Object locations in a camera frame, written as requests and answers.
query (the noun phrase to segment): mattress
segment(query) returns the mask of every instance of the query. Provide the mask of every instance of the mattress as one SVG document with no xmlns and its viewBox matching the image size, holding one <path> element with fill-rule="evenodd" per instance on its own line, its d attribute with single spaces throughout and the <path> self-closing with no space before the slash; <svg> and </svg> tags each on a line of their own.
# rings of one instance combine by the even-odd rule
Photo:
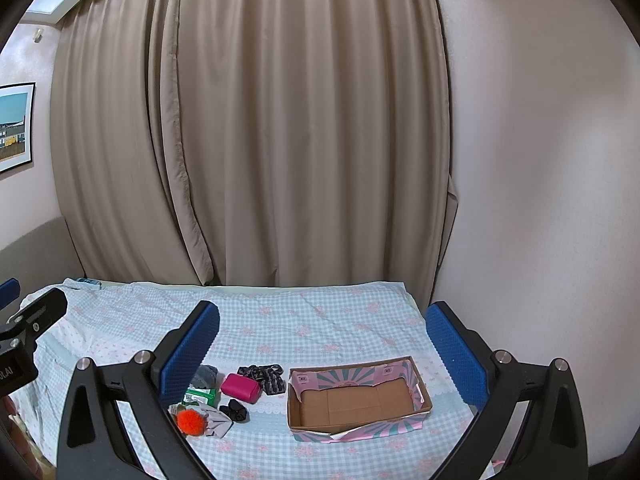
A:
<svg viewBox="0 0 640 480">
<path fill-rule="evenodd" d="M 188 437 L 219 480 L 425 479 L 448 455 L 472 420 L 438 353 L 424 319 L 401 283 L 321 288 L 254 288 L 129 285 L 98 289 L 66 280 L 57 285 L 68 311 L 38 340 L 39 377 L 14 398 L 45 457 L 56 461 L 58 427 L 74 365 L 91 356 L 98 365 L 129 360 L 153 349 L 200 300 L 220 310 L 220 332 L 204 358 L 220 372 L 239 366 L 316 367 L 411 355 L 433 409 L 422 430 L 350 443 L 298 442 L 287 427 L 286 395 L 262 395 L 248 405 L 250 421 L 222 439 Z M 23 301 L 33 301 L 46 287 Z M 221 403 L 228 401 L 223 396 Z M 119 403 L 127 431 L 146 472 L 163 478 L 133 414 Z M 488 465 L 483 478 L 493 474 Z"/>
</svg>

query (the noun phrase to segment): picture frame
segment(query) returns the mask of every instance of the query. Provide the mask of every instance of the picture frame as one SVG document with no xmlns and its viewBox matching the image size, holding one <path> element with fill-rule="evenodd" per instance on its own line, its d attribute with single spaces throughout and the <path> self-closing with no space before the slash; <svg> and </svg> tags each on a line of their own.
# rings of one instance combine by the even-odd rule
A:
<svg viewBox="0 0 640 480">
<path fill-rule="evenodd" d="M 0 86 L 0 174 L 33 162 L 35 89 L 36 83 Z"/>
</svg>

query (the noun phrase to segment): pink pouch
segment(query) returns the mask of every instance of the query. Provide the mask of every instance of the pink pouch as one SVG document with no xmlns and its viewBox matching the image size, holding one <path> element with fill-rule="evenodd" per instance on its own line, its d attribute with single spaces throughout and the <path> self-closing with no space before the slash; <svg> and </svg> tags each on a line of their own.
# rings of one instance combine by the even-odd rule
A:
<svg viewBox="0 0 640 480">
<path fill-rule="evenodd" d="M 260 397 L 260 384 L 249 377 L 229 374 L 220 386 L 220 390 L 229 397 L 253 404 Z"/>
</svg>

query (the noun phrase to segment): yellow house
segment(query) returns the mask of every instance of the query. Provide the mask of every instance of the yellow house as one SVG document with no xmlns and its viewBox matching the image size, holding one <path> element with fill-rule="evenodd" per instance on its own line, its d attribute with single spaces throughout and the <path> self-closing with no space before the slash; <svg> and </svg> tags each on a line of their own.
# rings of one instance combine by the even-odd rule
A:
<svg viewBox="0 0 640 480">
<path fill-rule="evenodd" d="M 11 137 L 6 137 L 4 139 L 4 145 L 5 146 L 11 146 L 14 142 L 18 142 L 18 136 L 17 135 L 13 135 Z"/>
</svg>

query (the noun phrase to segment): blue foam pad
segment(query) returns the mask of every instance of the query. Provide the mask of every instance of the blue foam pad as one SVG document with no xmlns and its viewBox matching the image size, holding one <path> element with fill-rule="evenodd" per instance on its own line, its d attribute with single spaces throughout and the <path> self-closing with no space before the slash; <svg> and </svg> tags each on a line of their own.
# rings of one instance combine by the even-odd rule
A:
<svg viewBox="0 0 640 480">
<path fill-rule="evenodd" d="M 20 283 L 15 278 L 0 285 L 0 310 L 20 297 Z"/>
<path fill-rule="evenodd" d="M 160 372 L 159 401 L 167 408 L 181 402 L 189 383 L 220 329 L 220 313 L 209 303 Z"/>
<path fill-rule="evenodd" d="M 482 410 L 487 402 L 486 373 L 473 352 L 436 304 L 424 315 L 433 342 L 462 400 Z"/>
</svg>

